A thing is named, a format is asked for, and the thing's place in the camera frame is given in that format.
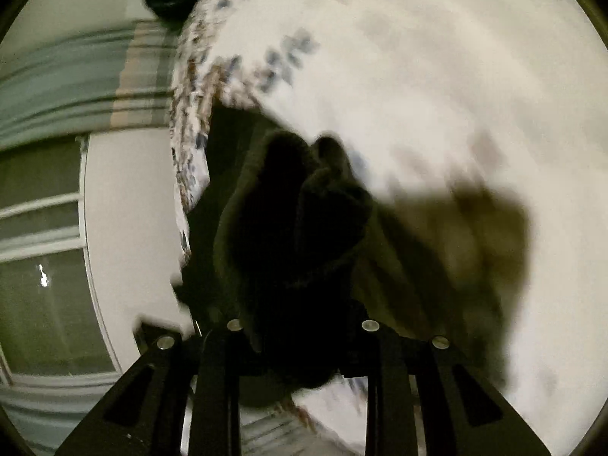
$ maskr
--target curtain fold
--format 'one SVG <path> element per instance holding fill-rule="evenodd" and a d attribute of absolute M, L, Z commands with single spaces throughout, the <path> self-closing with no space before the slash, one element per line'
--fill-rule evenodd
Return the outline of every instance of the curtain fold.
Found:
<path fill-rule="evenodd" d="M 100 130 L 166 127 L 177 35 L 152 21 L 74 36 L 0 70 L 0 150 Z"/>

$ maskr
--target window frame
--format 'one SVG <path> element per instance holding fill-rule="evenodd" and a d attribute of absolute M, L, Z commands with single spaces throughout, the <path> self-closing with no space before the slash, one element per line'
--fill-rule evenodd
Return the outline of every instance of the window frame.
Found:
<path fill-rule="evenodd" d="M 10 216 L 27 213 L 32 210 L 53 207 L 69 202 L 78 202 L 78 236 L 66 237 L 57 241 L 32 243 L 23 247 L 8 249 L 0 252 L 0 263 L 8 263 L 29 257 L 37 257 L 49 255 L 53 253 L 65 252 L 66 250 L 82 250 L 84 259 L 84 268 L 86 271 L 87 283 L 89 285 L 89 296 L 95 311 L 97 325 L 101 332 L 101 337 L 106 346 L 108 356 L 114 371 L 101 372 L 94 374 L 77 374 L 65 376 L 37 376 L 31 374 L 18 374 L 10 370 L 2 344 L 0 342 L 0 385 L 6 386 L 31 386 L 31 387 L 73 387 L 73 386 L 88 386 L 88 385 L 105 385 L 108 382 L 115 382 L 122 374 L 120 364 L 112 343 L 109 340 L 103 316 L 101 315 L 97 294 L 93 285 L 93 276 L 90 270 L 89 251 L 86 238 L 86 219 L 84 217 L 84 190 L 86 187 L 86 157 L 88 136 L 76 136 L 75 141 L 80 140 L 80 172 L 78 174 L 78 192 L 62 194 L 34 201 L 15 204 L 6 208 L 0 209 L 0 220 Z"/>

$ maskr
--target white wall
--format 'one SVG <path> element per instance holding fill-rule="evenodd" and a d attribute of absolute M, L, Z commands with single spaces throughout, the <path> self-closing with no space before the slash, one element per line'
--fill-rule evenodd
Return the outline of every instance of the white wall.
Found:
<path fill-rule="evenodd" d="M 133 327 L 140 315 L 192 330 L 169 283 L 179 275 L 181 246 L 168 130 L 90 136 L 84 216 L 100 312 L 126 370 L 139 357 Z"/>
<path fill-rule="evenodd" d="M 142 0 L 29 0 L 0 43 L 0 60 L 74 34 L 152 18 Z"/>

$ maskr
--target silver rivet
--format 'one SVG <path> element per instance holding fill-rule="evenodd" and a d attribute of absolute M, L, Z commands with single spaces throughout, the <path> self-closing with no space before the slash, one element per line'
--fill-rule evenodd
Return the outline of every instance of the silver rivet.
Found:
<path fill-rule="evenodd" d="M 433 343 L 433 346 L 436 347 L 437 350 L 447 350 L 450 347 L 448 338 L 443 336 L 435 336 L 431 343 Z"/>
<path fill-rule="evenodd" d="M 380 324 L 375 320 L 367 319 L 361 323 L 361 327 L 364 328 L 368 333 L 375 333 L 380 329 Z"/>
<path fill-rule="evenodd" d="M 229 331 L 232 331 L 233 333 L 237 333 L 238 331 L 240 331 L 242 329 L 241 321 L 239 321 L 239 319 L 237 319 L 237 318 L 234 318 L 234 319 L 228 321 L 228 324 L 226 324 L 226 327 L 228 328 Z"/>
<path fill-rule="evenodd" d="M 161 350 L 168 350 L 175 344 L 175 340 L 171 336 L 162 336 L 156 342 L 156 346 L 158 346 Z"/>

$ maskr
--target window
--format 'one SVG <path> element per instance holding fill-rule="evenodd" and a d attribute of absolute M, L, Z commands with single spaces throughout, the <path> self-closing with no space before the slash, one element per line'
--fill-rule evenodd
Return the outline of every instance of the window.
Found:
<path fill-rule="evenodd" d="M 0 376 L 79 385 L 116 372 L 92 290 L 84 139 L 0 153 Z"/>

